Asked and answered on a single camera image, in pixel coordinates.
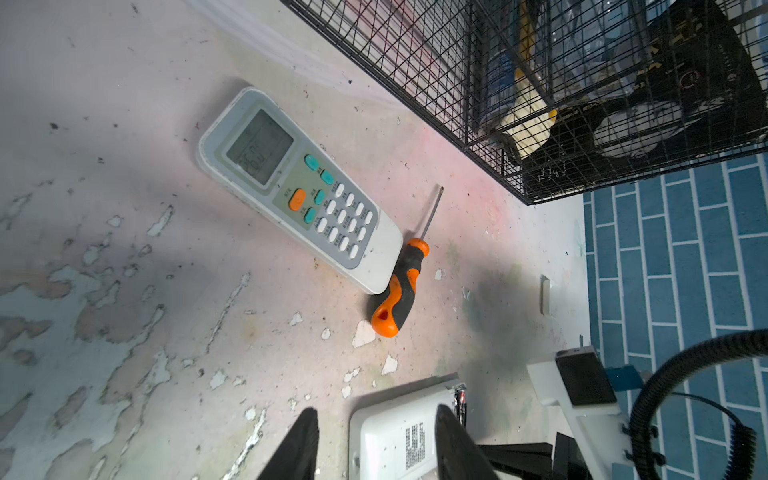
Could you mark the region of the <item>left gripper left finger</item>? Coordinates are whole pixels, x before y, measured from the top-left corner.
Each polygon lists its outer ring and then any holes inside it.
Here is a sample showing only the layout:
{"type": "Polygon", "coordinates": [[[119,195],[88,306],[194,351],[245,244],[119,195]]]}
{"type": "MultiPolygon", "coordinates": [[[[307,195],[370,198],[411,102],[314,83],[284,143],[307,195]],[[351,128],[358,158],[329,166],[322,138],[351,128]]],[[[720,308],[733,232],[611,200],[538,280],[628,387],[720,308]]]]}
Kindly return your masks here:
{"type": "Polygon", "coordinates": [[[257,479],[314,480],[319,437],[318,412],[305,408],[257,479]]]}

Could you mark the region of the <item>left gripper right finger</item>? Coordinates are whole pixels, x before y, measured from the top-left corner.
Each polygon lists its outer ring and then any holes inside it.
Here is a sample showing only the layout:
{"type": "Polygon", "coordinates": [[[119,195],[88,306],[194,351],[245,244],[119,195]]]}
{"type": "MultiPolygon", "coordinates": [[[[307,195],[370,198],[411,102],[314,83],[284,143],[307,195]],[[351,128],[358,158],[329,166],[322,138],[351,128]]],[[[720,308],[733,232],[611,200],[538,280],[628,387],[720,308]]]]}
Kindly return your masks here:
{"type": "Polygon", "coordinates": [[[434,431],[439,479],[497,479],[490,462],[448,406],[437,408],[434,431]]]}

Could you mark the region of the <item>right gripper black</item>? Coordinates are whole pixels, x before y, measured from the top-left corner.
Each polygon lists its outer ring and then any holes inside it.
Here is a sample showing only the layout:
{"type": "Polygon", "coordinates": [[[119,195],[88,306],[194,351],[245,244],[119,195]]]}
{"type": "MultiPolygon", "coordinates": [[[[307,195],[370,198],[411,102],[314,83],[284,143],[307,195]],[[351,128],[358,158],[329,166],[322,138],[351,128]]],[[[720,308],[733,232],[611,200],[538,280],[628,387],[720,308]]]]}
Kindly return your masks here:
{"type": "Polygon", "coordinates": [[[558,433],[555,444],[480,445],[492,467],[520,479],[592,480],[576,441],[558,433]]]}

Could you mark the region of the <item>white remote control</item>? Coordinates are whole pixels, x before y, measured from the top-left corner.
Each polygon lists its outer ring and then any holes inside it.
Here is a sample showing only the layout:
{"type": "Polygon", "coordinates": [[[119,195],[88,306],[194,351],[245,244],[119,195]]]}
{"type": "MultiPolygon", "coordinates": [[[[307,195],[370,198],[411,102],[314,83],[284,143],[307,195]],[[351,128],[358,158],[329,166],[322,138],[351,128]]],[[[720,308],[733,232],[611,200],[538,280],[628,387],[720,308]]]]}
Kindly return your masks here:
{"type": "Polygon", "coordinates": [[[437,468],[435,422],[446,406],[466,423],[464,382],[449,379],[355,411],[350,419],[350,479],[419,479],[437,468]]]}

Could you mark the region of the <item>grey remote with teal buttons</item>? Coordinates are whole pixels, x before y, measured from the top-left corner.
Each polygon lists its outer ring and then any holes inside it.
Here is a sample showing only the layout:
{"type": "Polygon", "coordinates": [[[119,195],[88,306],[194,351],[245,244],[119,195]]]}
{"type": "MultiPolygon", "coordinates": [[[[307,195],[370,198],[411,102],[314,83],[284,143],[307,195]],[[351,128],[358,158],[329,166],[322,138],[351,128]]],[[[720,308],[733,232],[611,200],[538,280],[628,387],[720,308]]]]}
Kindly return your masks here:
{"type": "Polygon", "coordinates": [[[383,292],[395,222],[265,93],[241,90],[198,142],[197,163],[364,292],[383,292]]]}

